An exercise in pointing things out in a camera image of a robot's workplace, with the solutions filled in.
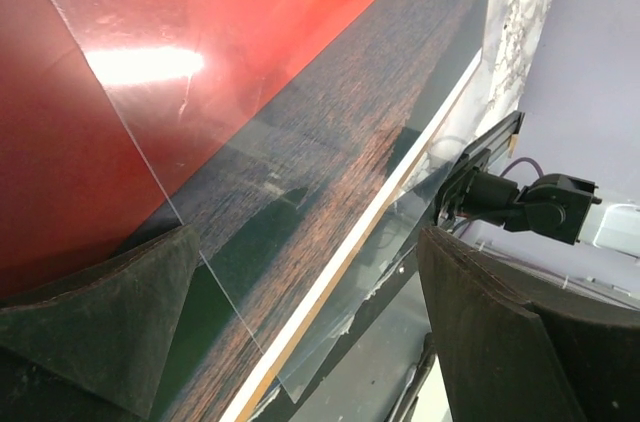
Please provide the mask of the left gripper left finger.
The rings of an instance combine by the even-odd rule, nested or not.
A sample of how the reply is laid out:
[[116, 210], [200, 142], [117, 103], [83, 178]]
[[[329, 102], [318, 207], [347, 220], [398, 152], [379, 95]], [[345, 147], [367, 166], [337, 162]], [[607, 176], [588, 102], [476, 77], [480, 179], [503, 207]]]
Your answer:
[[198, 263], [180, 226], [3, 300], [2, 418], [148, 418]]

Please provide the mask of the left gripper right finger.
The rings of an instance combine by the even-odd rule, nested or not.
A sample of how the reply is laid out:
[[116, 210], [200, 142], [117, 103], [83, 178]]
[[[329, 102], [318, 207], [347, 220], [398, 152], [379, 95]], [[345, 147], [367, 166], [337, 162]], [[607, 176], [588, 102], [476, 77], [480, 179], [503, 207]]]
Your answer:
[[418, 269], [456, 421], [636, 421], [639, 313], [560, 288], [438, 227]]

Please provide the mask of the sunset photo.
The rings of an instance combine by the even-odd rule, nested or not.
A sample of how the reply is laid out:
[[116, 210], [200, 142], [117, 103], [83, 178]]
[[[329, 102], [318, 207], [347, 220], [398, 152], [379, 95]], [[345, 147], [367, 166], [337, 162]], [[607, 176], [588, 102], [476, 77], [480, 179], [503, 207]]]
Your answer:
[[488, 0], [1, 0], [1, 417], [225, 421]]

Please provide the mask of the clear acrylic sheet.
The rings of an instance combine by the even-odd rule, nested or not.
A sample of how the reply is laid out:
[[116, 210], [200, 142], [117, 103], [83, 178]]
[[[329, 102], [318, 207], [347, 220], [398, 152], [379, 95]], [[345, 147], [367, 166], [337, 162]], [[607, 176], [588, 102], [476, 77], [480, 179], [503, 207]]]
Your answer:
[[98, 257], [168, 208], [261, 346], [443, 105], [482, 0], [44, 0], [50, 131], [26, 196]]

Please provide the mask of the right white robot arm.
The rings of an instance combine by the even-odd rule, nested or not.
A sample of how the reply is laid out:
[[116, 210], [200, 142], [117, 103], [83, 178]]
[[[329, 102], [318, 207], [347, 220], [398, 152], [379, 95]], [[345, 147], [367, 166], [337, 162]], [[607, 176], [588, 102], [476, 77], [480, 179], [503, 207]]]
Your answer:
[[489, 173], [499, 144], [517, 135], [523, 121], [516, 111], [464, 149], [432, 203], [434, 226], [455, 232], [483, 221], [508, 232], [638, 256], [638, 204], [601, 196], [595, 183], [565, 174], [541, 174], [520, 187]]

